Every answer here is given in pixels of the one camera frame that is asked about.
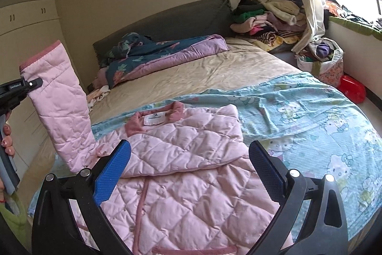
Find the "cloth bag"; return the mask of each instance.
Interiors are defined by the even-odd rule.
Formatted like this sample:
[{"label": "cloth bag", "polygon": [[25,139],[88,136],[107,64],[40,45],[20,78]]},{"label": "cloth bag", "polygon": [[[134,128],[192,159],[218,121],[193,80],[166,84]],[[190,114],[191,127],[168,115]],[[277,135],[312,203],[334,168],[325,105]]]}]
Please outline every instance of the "cloth bag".
[{"label": "cloth bag", "polygon": [[331,39],[321,38],[318,42],[325,42],[334,48],[333,58],[327,62],[306,62],[302,56],[297,57],[297,66],[303,72],[310,72],[314,77],[337,88],[343,76],[343,50]]}]

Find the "pink quilted jacket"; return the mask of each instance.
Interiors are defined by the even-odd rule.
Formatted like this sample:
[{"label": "pink quilted jacket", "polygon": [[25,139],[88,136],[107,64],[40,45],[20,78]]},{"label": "pink quilted jacket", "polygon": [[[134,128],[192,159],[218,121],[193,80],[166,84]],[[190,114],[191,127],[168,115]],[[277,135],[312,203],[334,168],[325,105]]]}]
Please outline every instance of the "pink quilted jacket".
[{"label": "pink quilted jacket", "polygon": [[[85,93],[60,42],[20,73],[43,79],[30,97],[73,172],[93,167],[120,139],[130,142],[131,159],[102,209],[134,255],[243,255],[276,213],[248,159],[235,106],[185,109],[174,102],[138,112],[96,141]],[[145,116],[155,112],[164,112],[164,122],[147,126]],[[75,202],[72,209],[86,243],[96,247]],[[289,237],[284,246],[291,244]]]}]

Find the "floral blanket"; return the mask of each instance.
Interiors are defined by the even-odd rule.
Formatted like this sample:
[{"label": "floral blanket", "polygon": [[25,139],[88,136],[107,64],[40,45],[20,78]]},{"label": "floral blanket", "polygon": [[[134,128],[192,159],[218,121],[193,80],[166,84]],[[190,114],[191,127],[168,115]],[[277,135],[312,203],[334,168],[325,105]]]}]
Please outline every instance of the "floral blanket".
[{"label": "floral blanket", "polygon": [[153,42],[137,33],[126,34],[111,49],[101,67],[108,67],[110,89],[116,84],[228,50],[219,35]]}]

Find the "gray headboard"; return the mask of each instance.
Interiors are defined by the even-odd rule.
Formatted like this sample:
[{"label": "gray headboard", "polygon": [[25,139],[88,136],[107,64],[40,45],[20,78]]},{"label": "gray headboard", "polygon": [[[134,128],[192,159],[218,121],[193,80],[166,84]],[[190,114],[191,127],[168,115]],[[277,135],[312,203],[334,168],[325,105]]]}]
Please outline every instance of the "gray headboard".
[{"label": "gray headboard", "polygon": [[234,36],[230,29],[230,0],[199,0],[170,8],[125,26],[93,44],[98,64],[105,54],[131,32],[150,36],[155,42],[218,34]]}]

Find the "cabinet door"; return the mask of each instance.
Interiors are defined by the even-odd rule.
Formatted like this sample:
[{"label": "cabinet door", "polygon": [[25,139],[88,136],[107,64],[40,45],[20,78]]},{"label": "cabinet door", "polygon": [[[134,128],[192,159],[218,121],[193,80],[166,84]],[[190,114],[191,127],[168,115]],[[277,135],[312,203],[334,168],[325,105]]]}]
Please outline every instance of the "cabinet door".
[{"label": "cabinet door", "polygon": [[0,35],[15,29],[11,6],[0,8]]},{"label": "cabinet door", "polygon": [[33,0],[0,8],[0,35],[20,27],[58,19],[55,0]]}]

